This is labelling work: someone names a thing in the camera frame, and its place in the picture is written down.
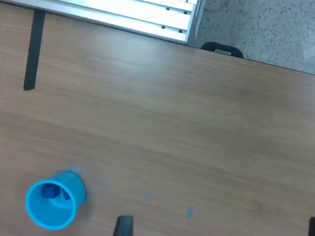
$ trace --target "wood grain tabletop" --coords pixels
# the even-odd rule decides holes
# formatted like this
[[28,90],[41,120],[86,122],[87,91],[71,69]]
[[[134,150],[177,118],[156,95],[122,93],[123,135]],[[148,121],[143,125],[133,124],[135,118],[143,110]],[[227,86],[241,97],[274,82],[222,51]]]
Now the wood grain tabletop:
[[[28,37],[28,10],[0,7]],[[24,40],[0,26],[15,61]],[[135,236],[307,235],[315,76],[50,14],[35,89],[0,68],[1,235],[110,236],[121,214]],[[90,200],[49,232],[25,194],[67,166]]]

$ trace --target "gray floor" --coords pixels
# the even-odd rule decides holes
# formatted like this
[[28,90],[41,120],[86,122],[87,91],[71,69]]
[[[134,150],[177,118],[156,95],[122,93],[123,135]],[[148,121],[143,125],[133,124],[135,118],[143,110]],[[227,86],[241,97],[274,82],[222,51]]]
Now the gray floor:
[[315,74],[315,0],[206,0],[194,46],[208,41]]

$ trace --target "black object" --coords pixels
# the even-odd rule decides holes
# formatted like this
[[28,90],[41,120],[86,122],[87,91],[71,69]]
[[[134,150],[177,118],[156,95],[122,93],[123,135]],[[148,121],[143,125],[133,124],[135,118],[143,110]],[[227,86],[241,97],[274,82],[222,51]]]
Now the black object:
[[117,218],[113,236],[133,236],[133,216],[119,216]]
[[227,46],[220,43],[207,42],[202,45],[201,49],[207,50],[210,52],[216,52],[216,53],[229,55],[236,58],[244,58],[243,53],[238,48]]
[[44,21],[45,12],[42,10],[34,10],[33,23],[31,26],[29,55],[25,70],[24,90],[32,90],[35,88]]
[[315,236],[315,217],[310,219],[309,236]]

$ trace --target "blue plastic cup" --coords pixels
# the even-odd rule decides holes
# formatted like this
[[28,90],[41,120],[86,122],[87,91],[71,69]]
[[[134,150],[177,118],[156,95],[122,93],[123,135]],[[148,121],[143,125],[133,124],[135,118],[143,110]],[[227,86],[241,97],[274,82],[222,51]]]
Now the blue plastic cup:
[[[43,197],[44,185],[57,185],[61,191],[54,198]],[[34,183],[26,194],[26,210],[30,218],[39,226],[48,230],[60,230],[74,219],[77,208],[86,197],[86,190],[80,176],[62,171],[49,179]]]

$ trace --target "small blue piece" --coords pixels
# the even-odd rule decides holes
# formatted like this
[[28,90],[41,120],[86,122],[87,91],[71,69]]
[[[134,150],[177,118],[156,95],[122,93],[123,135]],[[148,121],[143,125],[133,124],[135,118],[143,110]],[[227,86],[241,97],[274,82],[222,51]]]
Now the small blue piece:
[[148,196],[148,194],[146,194],[146,193],[142,193],[142,197],[145,199],[145,200],[147,200],[147,202],[151,202],[151,199],[149,198],[149,196]]
[[45,183],[41,188],[43,198],[56,198],[60,194],[60,187],[53,183]]
[[186,218],[192,219],[192,207],[187,209]]
[[63,193],[63,197],[64,197],[65,200],[69,200],[70,199],[69,194],[63,188],[61,189],[61,192]]

